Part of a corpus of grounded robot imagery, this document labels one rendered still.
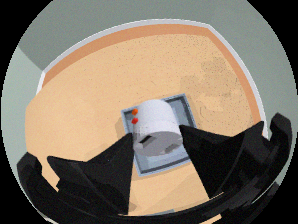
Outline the grey square tray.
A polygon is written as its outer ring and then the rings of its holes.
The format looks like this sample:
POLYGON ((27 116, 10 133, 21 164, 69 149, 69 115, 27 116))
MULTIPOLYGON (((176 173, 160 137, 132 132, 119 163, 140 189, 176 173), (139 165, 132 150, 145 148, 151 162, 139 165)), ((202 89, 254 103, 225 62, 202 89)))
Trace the grey square tray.
MULTIPOLYGON (((189 125, 189 127, 198 128, 196 121, 194 121, 192 108, 189 107, 188 100, 186 100, 185 92, 172 97, 161 97, 160 100, 166 101, 166 103, 172 107, 178 125, 189 125)), ((120 109, 122 125, 124 125, 125 133, 133 133, 132 111, 134 108, 137 108, 138 105, 120 109)), ((168 155, 140 156, 134 152, 133 156, 138 177, 154 175, 154 173, 166 171, 166 169, 177 168, 180 167, 180 165, 184 165, 192 161, 182 144, 176 152, 168 153, 168 155)))

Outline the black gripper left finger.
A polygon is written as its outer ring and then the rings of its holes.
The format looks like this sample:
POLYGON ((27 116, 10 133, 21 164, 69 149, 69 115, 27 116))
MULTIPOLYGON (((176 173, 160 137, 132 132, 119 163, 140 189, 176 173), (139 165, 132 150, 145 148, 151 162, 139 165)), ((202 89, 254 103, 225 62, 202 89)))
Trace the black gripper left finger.
POLYGON ((118 214, 128 216, 133 155, 133 133, 125 133, 124 137, 88 161, 56 156, 47 156, 47 160, 59 179, 88 186, 117 209, 118 214))

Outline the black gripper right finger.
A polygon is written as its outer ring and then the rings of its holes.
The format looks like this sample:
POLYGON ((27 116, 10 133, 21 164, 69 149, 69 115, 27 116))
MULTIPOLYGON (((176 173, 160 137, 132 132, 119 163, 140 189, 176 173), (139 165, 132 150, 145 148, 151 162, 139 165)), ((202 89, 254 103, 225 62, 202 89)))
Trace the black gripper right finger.
POLYGON ((243 148, 262 135, 263 124, 265 121, 259 120, 253 127, 237 133, 234 137, 218 133, 216 135, 189 125, 178 125, 184 139, 182 145, 200 176, 209 200, 222 193, 221 186, 229 179, 243 148))

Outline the white cylinder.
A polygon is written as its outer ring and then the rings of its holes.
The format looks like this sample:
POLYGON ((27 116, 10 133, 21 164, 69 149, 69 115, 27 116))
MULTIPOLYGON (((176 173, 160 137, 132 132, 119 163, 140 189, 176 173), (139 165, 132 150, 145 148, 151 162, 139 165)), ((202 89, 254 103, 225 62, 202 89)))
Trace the white cylinder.
POLYGON ((132 111, 133 151, 140 156, 162 156, 176 152, 182 144, 176 116, 168 103, 145 100, 132 111))

